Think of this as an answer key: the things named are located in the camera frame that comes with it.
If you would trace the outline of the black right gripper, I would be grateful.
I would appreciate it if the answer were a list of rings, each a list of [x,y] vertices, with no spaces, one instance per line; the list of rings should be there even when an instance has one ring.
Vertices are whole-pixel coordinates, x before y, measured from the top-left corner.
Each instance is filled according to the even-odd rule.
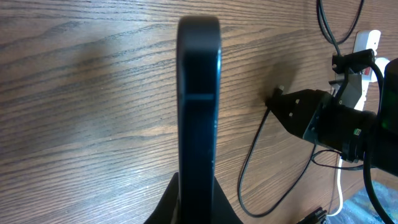
[[[328,92],[306,89],[283,94],[276,89],[266,106],[290,134],[334,149],[349,162],[364,158],[362,134],[367,114],[336,104]]]

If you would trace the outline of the blue Galaxy smartphone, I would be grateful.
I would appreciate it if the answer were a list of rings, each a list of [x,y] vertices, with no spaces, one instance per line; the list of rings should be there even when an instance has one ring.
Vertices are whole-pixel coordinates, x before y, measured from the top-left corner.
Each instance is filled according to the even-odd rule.
[[[211,223],[221,78],[220,23],[184,16],[177,32],[181,223]]]

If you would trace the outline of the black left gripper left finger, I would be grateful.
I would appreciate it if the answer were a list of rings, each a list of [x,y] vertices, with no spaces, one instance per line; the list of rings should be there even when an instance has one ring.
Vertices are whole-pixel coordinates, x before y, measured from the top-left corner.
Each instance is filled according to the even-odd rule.
[[[175,224],[178,222],[178,172],[172,176],[155,210],[144,224]]]

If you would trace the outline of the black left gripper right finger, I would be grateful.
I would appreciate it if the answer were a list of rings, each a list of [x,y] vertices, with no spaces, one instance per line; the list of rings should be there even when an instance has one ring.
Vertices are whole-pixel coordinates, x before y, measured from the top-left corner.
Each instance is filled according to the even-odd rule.
[[[214,180],[212,224],[243,224],[217,179]]]

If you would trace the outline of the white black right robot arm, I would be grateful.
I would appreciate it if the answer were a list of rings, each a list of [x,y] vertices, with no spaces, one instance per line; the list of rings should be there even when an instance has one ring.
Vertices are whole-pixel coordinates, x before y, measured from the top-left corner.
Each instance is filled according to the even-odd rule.
[[[372,150],[372,166],[397,175],[397,60],[385,67],[378,113],[341,105],[329,93],[310,89],[286,95],[276,90],[266,105],[290,134],[337,150],[349,162]]]

